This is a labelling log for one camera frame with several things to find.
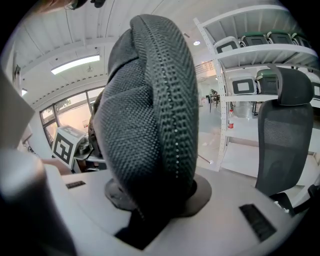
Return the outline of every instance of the table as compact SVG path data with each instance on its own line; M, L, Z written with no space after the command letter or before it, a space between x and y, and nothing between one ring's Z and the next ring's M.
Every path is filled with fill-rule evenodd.
M277 230L282 231L292 224L293 218L249 184L226 173L200 167L196 173L210 183L210 201L195 216L172 219L145 248L149 255L170 252L177 256L230 256L264 245L239 210L245 204L254 204ZM105 184L111 178L109 170L62 177L65 183L86 183L68 191L84 213L108 234L125 227L130 218L128 211L115 208L104 195ZM279 239L280 234L275 233L272 239Z

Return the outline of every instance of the person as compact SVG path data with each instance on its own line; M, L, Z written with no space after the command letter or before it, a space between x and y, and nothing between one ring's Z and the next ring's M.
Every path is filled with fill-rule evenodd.
M35 8L34 13L46 14L61 9L76 10L83 6L88 0L40 0Z

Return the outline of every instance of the white ceiling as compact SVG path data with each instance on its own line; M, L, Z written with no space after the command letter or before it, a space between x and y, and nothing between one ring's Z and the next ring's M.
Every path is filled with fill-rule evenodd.
M130 20L139 14L154 14L174 21L186 38L192 55L204 55L206 45L193 18L204 22L222 13L275 0L106 0L102 8L90 1L77 10L60 10L29 17L18 28L15 40L17 64L21 67L24 99L31 105L46 101L61 87L75 87L107 79L110 51ZM194 46L194 41L201 44ZM100 54L100 61L71 68L57 75L51 69L63 63Z

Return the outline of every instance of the gray mesh chair back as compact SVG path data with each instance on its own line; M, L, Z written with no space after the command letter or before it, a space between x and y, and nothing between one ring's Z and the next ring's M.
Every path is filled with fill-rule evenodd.
M277 74L278 99L265 101L258 115L259 170L255 187L267 196L294 187L303 172L313 129L313 88L296 70Z

